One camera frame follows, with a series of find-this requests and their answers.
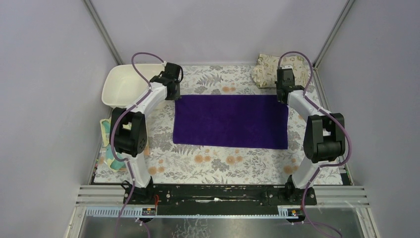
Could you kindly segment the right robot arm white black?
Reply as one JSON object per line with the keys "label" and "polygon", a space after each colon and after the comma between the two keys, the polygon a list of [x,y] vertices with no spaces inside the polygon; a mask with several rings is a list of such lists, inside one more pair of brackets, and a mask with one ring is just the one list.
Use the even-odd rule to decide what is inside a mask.
{"label": "right robot arm white black", "polygon": [[314,179],[323,166],[331,165],[345,152],[345,134],[342,131],[344,117],[325,111],[304,95],[304,87],[295,84],[291,66],[277,69],[275,82],[277,99],[294,109],[306,122],[303,139],[305,158],[298,171],[285,185],[285,197],[289,200],[306,196]]}

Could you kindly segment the yellow teal patterned towel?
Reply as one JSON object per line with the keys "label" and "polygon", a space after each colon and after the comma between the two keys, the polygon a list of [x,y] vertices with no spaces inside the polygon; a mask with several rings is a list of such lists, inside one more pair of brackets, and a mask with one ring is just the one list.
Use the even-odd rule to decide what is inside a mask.
{"label": "yellow teal patterned towel", "polygon": [[101,148],[101,158],[103,162],[113,171],[125,171],[126,165],[122,161],[115,159],[110,145],[110,119],[101,119],[100,120],[100,129],[101,129],[101,138],[102,138],[102,148]]}

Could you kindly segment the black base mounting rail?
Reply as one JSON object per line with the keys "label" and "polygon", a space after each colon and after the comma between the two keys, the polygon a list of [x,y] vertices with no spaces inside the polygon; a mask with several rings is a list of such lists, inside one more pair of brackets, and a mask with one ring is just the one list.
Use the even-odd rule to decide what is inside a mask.
{"label": "black base mounting rail", "polygon": [[121,184],[124,202],[151,205],[158,215],[277,215],[278,207],[300,208],[317,204],[314,189],[308,191],[286,185],[232,184],[149,184],[133,187]]}

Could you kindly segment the purple towel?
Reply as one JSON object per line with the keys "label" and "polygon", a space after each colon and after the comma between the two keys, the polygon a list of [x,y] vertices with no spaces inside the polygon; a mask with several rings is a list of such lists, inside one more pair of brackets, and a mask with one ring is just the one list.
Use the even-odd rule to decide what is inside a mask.
{"label": "purple towel", "polygon": [[288,107],[276,95],[184,95],[174,115],[175,144],[288,148]]}

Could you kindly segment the white rectangular basin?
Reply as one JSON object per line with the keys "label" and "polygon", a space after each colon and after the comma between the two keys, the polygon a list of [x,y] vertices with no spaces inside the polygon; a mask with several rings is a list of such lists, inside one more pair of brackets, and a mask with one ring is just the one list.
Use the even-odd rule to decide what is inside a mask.
{"label": "white rectangular basin", "polygon": [[[166,87],[160,83],[151,83],[152,92],[133,110],[150,113],[167,96]],[[137,104],[148,92],[145,80],[130,65],[114,67],[108,74],[102,91],[102,102],[112,108],[130,108]]]}

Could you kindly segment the cream patterned folded towel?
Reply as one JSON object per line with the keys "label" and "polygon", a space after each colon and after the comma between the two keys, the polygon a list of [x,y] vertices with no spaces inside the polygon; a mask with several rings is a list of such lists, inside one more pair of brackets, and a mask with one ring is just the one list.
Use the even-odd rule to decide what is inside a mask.
{"label": "cream patterned folded towel", "polygon": [[[257,64],[251,72],[251,78],[258,88],[275,88],[277,67],[280,57],[259,54]],[[280,66],[291,65],[295,76],[295,84],[306,86],[311,76],[307,61],[299,55],[285,56]]]}

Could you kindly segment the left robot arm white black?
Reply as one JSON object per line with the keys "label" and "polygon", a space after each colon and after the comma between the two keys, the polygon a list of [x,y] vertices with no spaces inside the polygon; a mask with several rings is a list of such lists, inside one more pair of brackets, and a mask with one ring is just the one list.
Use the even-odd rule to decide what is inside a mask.
{"label": "left robot arm white black", "polygon": [[160,69],[150,79],[141,76],[145,88],[125,107],[116,107],[111,114],[109,143],[117,161],[124,162],[134,187],[146,188],[152,180],[146,167],[144,150],[148,142],[146,119],[163,101],[180,99],[180,82],[184,72],[180,65],[144,64],[143,69]]}

